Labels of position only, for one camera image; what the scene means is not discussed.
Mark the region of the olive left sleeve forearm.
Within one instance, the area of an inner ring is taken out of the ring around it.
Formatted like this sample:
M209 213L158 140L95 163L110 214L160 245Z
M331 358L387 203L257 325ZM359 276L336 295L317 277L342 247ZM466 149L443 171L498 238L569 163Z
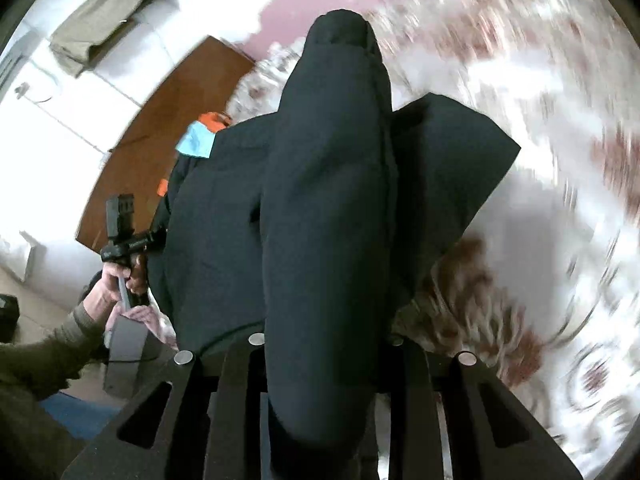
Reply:
M21 391L37 401L68 387L102 344L105 323L82 304L43 339L1 345L1 391Z

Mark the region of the person's left hand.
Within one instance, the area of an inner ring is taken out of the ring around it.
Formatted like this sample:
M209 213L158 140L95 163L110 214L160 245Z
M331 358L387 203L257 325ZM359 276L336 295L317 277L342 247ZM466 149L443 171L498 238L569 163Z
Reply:
M122 300L120 282L124 282L128 292L134 295L146 293L148 280L145 256L133 255L126 266L114 262L104 263L99 279L82 300L82 305L93 321L106 322L116 304Z

